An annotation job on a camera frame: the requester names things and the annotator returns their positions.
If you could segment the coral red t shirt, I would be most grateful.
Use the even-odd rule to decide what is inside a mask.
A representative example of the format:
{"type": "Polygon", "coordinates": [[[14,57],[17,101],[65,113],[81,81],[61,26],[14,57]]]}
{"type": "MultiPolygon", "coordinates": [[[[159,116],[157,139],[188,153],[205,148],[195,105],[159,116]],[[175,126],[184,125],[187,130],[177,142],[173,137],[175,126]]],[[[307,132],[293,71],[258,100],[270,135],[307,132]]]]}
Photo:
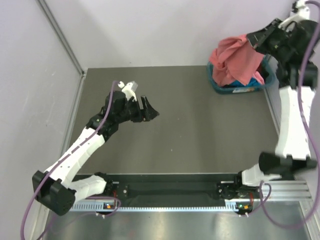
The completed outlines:
{"type": "Polygon", "coordinates": [[[258,71],[264,58],[264,54],[252,47],[246,34],[227,37],[218,43],[209,57],[213,65],[212,78],[219,87],[235,81],[246,87],[251,79],[264,85],[265,80],[258,71]]]}

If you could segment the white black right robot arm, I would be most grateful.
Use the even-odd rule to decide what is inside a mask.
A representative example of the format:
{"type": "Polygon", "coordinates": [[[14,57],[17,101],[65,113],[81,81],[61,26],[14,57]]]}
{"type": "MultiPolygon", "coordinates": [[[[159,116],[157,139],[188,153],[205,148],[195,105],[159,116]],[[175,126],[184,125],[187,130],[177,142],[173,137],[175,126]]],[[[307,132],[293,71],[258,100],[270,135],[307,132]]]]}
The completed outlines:
{"type": "Polygon", "coordinates": [[[277,60],[281,117],[275,151],[262,152],[257,164],[235,177],[233,192],[239,198],[255,192],[261,181],[291,177],[318,165],[310,156],[304,124],[309,123],[318,86],[318,67],[310,57],[320,40],[319,24],[306,19],[283,24],[276,18],[246,38],[256,52],[277,60]]]}

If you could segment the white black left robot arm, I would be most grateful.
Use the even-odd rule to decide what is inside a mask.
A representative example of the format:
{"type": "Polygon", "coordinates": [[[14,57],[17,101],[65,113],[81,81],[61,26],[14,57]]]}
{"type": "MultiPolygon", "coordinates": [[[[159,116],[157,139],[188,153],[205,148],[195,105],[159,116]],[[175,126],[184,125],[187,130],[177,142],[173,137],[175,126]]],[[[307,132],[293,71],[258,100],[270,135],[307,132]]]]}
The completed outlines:
{"type": "Polygon", "coordinates": [[[113,195],[112,180],[105,173],[95,173],[81,180],[74,180],[78,171],[91,155],[125,122],[149,122],[159,116],[146,96],[137,101],[134,94],[111,91],[100,112],[90,118],[77,140],[63,156],[45,172],[32,176],[35,199],[58,216],[65,215],[72,206],[86,198],[113,195]]]}

